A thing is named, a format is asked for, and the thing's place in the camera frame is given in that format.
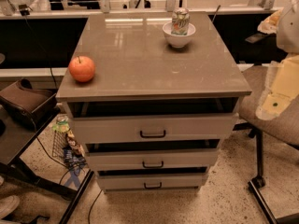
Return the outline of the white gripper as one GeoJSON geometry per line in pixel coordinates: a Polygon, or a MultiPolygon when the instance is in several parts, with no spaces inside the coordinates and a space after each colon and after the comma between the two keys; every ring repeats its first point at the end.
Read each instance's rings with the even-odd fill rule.
{"type": "Polygon", "coordinates": [[[266,70],[264,90],[256,116],[262,120],[275,119],[299,95],[299,55],[288,55],[280,63],[271,62],[266,70]]]}

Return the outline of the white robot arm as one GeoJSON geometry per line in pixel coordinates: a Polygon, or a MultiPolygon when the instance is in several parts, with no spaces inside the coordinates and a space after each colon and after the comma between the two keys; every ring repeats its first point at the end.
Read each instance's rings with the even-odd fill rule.
{"type": "Polygon", "coordinates": [[[277,118],[299,95],[299,0],[290,2],[270,16],[269,25],[276,22],[277,47],[288,53],[280,63],[271,62],[264,82],[256,116],[277,118]]]}

